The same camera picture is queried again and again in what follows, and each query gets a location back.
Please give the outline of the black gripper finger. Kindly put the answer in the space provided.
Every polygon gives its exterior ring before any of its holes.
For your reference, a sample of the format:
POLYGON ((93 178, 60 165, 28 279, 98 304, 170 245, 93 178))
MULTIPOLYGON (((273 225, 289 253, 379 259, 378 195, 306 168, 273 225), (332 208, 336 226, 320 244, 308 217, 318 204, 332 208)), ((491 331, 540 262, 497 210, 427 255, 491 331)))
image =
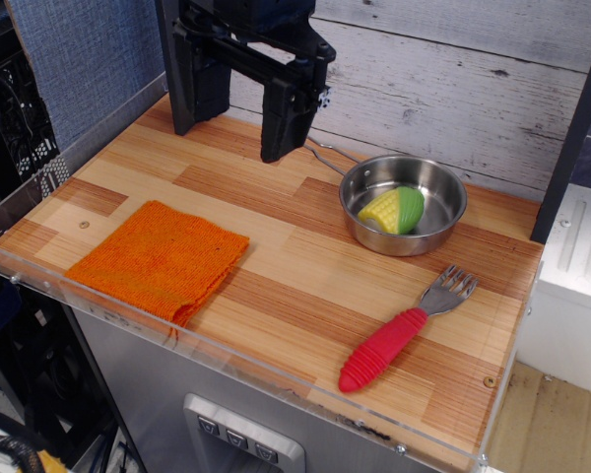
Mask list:
POLYGON ((191 121, 207 121, 230 108, 231 68, 205 56, 202 43, 175 38, 176 63, 191 121))
POLYGON ((275 79, 264 87, 261 159, 274 163, 303 146, 317 100, 292 83, 275 79))

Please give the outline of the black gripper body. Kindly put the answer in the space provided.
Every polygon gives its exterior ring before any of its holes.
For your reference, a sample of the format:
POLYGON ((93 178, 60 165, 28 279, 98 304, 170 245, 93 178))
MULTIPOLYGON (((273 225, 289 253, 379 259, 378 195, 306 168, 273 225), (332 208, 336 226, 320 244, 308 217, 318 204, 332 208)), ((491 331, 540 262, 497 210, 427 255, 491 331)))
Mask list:
POLYGON ((327 90, 336 51, 310 24, 314 1, 182 1, 174 37, 197 71, 220 66, 261 84, 327 90))

